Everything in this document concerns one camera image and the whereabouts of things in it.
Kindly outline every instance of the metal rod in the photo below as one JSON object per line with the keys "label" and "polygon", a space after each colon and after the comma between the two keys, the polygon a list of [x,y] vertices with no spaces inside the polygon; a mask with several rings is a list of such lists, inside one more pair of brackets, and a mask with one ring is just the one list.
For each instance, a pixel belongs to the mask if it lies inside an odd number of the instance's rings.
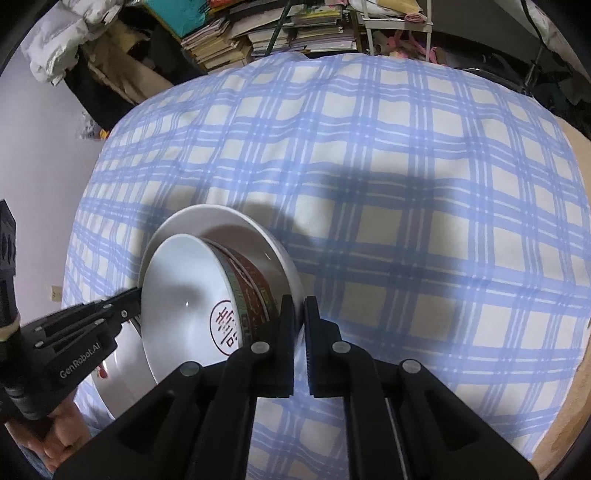
{"label": "metal rod", "polygon": [[283,7],[283,12],[281,12],[281,16],[279,17],[279,21],[277,22],[277,25],[275,26],[275,30],[273,30],[273,35],[271,36],[271,39],[269,40],[269,44],[267,45],[267,51],[265,52],[265,57],[268,57],[269,55],[271,55],[271,52],[273,51],[273,47],[275,46],[275,42],[277,41],[277,37],[279,36],[279,33],[281,32],[281,27],[283,27],[283,24],[285,23],[285,19],[287,18],[287,14],[290,12],[292,1],[293,0],[287,0],[287,3]]}

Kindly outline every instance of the bed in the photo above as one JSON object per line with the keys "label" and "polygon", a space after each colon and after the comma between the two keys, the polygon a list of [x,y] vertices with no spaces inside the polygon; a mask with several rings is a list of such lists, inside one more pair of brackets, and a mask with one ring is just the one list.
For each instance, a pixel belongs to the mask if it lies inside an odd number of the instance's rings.
{"label": "bed", "polygon": [[[286,247],[344,339],[423,362],[546,474],[589,416],[584,142],[531,98],[411,60],[285,53],[199,78],[112,131],[64,306],[136,285],[174,212],[232,206]],[[248,475],[346,478],[342,403],[307,395],[301,351],[296,377],[294,397],[259,399]],[[108,423],[90,384],[77,402]]]}

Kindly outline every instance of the screw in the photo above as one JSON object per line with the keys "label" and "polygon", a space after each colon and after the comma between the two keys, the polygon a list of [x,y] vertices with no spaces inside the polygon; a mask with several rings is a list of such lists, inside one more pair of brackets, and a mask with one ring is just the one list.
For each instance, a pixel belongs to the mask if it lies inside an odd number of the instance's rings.
{"label": "screw", "polygon": [[349,353],[351,346],[347,342],[335,342],[333,343],[333,350],[336,353]]}
{"label": "screw", "polygon": [[185,377],[192,377],[199,372],[199,364],[195,362],[185,362],[180,368],[181,375]]}
{"label": "screw", "polygon": [[258,355],[262,355],[263,353],[267,353],[271,347],[267,342],[255,342],[251,345],[251,350],[253,353]]}
{"label": "screw", "polygon": [[402,369],[409,374],[416,374],[421,371],[421,364],[416,360],[405,360],[402,362]]}

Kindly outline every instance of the hand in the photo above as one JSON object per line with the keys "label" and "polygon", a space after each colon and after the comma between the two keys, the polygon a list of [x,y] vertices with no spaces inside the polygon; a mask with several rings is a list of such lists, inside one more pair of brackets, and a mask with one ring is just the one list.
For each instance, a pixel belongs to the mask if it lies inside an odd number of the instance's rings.
{"label": "hand", "polygon": [[15,442],[35,452],[53,473],[91,436],[74,403],[74,394],[61,402],[49,418],[53,420],[53,426],[44,440],[39,440],[26,427],[13,420],[6,424],[6,428]]}

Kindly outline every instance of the white plate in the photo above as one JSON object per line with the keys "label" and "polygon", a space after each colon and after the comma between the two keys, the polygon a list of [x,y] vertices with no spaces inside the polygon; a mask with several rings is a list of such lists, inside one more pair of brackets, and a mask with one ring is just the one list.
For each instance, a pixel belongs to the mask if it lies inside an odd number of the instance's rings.
{"label": "white plate", "polygon": [[[263,273],[271,286],[277,307],[281,308],[282,296],[290,294],[294,300],[296,315],[302,315],[304,289],[296,267],[283,246],[247,215],[219,205],[190,206],[169,217],[156,230],[142,260],[139,286],[143,284],[145,272],[156,249],[167,238],[178,233],[206,238],[240,252]],[[152,387],[155,385],[141,338],[129,322],[124,323],[117,342],[118,350],[105,360],[108,381],[93,374],[100,397],[115,418],[150,390],[146,390],[147,385],[151,384],[147,380],[151,378],[154,382]],[[127,361],[121,361],[123,357],[135,358],[136,361],[133,366],[129,366]],[[140,385],[131,378],[138,379]]]}
{"label": "white plate", "polygon": [[152,390],[156,381],[150,372],[142,339],[130,322],[122,325],[115,340],[117,350],[102,365],[107,377],[101,378],[95,370],[92,380],[105,406],[117,418]]}
{"label": "white plate", "polygon": [[142,342],[161,382],[185,362],[223,362],[242,345],[232,286],[211,247],[178,234],[158,247],[142,286]]}

